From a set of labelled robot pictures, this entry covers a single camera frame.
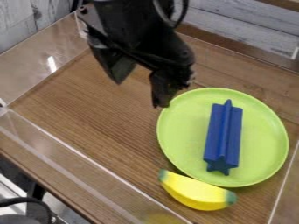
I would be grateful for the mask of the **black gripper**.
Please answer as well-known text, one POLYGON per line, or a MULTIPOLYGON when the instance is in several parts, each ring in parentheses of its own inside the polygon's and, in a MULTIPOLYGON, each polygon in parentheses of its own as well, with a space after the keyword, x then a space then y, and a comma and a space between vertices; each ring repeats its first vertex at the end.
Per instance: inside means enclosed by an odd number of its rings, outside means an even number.
POLYGON ((174 0, 88 0, 78 9, 88 46, 108 78, 120 84, 136 65, 150 75, 154 107, 167 108, 194 80, 195 56, 175 33, 174 0))

